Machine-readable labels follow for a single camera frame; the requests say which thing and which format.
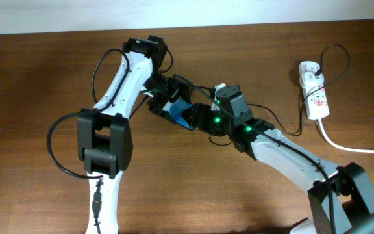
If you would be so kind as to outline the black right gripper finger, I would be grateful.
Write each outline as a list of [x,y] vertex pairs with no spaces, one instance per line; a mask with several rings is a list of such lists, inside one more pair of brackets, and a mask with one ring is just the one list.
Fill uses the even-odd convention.
[[198,114],[182,114],[179,118],[179,125],[187,129],[198,128],[200,117]]
[[182,112],[183,116],[194,116],[200,113],[203,109],[204,105],[202,103],[195,103],[191,107],[188,107],[186,110]]

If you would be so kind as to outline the blue screen Galaxy smartphone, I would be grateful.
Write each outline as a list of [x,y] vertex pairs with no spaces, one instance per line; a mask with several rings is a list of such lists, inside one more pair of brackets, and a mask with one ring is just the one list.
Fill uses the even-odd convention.
[[182,99],[177,99],[173,103],[169,101],[162,109],[164,111],[164,118],[173,124],[178,124],[193,131],[195,128],[190,126],[190,124],[182,117],[182,113],[192,106],[191,103],[187,103]]

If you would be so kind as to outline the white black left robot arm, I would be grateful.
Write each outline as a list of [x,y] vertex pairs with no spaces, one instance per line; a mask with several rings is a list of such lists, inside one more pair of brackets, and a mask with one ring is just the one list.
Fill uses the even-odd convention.
[[119,53],[122,61],[103,97],[77,118],[78,157],[89,178],[90,211],[87,233],[118,233],[119,184],[133,152],[129,119],[140,94],[149,108],[174,124],[191,126],[181,116],[192,106],[191,89],[161,70],[169,50],[157,36],[129,38]]

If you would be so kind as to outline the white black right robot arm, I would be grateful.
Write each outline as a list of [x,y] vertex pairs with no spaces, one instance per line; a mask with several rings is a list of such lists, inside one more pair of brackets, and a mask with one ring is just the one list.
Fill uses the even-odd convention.
[[322,159],[254,118],[238,85],[214,90],[209,99],[212,105],[196,103],[182,112],[189,126],[228,136],[239,152],[276,169],[308,196],[312,217],[290,233],[374,233],[374,186],[360,165]]

